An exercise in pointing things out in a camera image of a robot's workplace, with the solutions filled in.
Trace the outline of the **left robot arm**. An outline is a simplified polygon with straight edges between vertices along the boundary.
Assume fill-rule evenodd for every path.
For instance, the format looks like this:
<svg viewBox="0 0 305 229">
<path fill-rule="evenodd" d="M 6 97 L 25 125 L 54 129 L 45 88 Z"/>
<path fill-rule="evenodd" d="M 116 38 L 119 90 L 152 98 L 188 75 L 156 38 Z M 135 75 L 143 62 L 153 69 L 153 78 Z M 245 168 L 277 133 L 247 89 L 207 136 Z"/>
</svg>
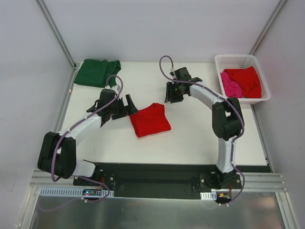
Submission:
<svg viewBox="0 0 305 229">
<path fill-rule="evenodd" d="M 51 174 L 53 181 L 70 177 L 84 177 L 89 185 L 95 186 L 101 180 L 101 174 L 93 162 L 77 159 L 77 146 L 93 131 L 106 122 L 138 113 L 129 94 L 124 104 L 120 93 L 112 89 L 102 89 L 100 97 L 92 107 L 86 110 L 75 124 L 61 131 L 45 134 L 41 146 L 37 167 Z"/>
</svg>

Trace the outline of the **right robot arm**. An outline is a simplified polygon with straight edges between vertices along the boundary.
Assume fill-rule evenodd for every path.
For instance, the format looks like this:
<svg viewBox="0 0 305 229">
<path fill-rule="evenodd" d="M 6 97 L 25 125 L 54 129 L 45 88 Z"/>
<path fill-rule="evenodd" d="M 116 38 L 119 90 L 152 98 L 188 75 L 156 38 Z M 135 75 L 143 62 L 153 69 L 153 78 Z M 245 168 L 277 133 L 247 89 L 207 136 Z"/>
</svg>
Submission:
<svg viewBox="0 0 305 229">
<path fill-rule="evenodd" d="M 212 111 L 212 129 L 218 138 L 218 159 L 215 171 L 204 179 L 210 188 L 221 189 L 231 184 L 236 176 L 235 143 L 244 133 L 244 120 L 239 100 L 224 98 L 204 85 L 198 77 L 192 78 L 187 68 L 171 69 L 166 84 L 165 103 L 176 103 L 184 95 L 191 96 Z"/>
</svg>

